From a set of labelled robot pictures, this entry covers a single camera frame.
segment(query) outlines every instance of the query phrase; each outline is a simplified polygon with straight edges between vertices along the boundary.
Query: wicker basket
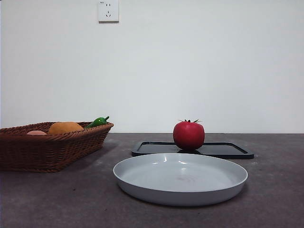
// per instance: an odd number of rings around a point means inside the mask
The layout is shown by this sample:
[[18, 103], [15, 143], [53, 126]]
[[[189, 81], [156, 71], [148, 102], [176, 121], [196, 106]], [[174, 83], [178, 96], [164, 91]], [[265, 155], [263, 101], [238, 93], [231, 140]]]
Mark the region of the wicker basket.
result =
[[[0, 129], [0, 170], [57, 172], [100, 148], [112, 123], [65, 134], [33, 136], [48, 132], [55, 122]], [[90, 122], [80, 122], [82, 127]]]

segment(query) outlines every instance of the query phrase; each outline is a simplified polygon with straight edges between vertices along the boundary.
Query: red tomato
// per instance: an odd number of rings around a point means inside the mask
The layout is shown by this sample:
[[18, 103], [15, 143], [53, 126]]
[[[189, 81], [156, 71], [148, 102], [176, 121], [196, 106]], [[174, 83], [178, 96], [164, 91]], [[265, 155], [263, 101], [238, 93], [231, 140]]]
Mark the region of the red tomato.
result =
[[205, 131], [198, 123], [183, 121], [175, 125], [173, 140], [183, 150], [196, 150], [204, 143]]

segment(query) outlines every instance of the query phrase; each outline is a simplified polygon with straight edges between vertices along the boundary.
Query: gray countertop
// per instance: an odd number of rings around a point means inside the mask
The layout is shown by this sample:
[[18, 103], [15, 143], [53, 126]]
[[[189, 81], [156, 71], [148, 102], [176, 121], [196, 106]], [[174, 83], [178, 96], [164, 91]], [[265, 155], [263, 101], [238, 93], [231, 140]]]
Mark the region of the gray countertop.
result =
[[1, 228], [304, 227], [304, 134], [206, 134], [255, 158], [232, 160], [249, 174], [240, 194], [190, 208], [147, 203], [117, 186], [112, 169], [138, 141], [172, 142], [172, 134], [110, 133], [61, 172], [0, 172]]

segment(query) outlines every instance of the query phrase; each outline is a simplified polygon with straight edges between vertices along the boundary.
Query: black plastic tray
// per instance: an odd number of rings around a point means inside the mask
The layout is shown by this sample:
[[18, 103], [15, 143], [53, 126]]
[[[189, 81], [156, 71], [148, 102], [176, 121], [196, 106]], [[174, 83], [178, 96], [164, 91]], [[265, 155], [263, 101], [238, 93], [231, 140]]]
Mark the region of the black plastic tray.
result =
[[255, 156], [231, 142], [205, 142], [194, 151], [181, 150], [174, 142], [138, 142], [132, 150], [132, 156], [151, 153], [193, 153], [223, 159], [252, 159]]

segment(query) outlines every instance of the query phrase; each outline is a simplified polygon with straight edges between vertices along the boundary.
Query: white plate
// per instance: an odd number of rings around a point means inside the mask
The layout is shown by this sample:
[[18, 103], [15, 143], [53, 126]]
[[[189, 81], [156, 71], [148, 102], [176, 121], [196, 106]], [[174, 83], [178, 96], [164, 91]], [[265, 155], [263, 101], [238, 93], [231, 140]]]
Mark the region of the white plate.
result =
[[231, 161], [186, 153], [156, 153], [123, 160], [113, 168], [126, 193], [152, 203], [201, 206], [236, 196], [247, 171]]

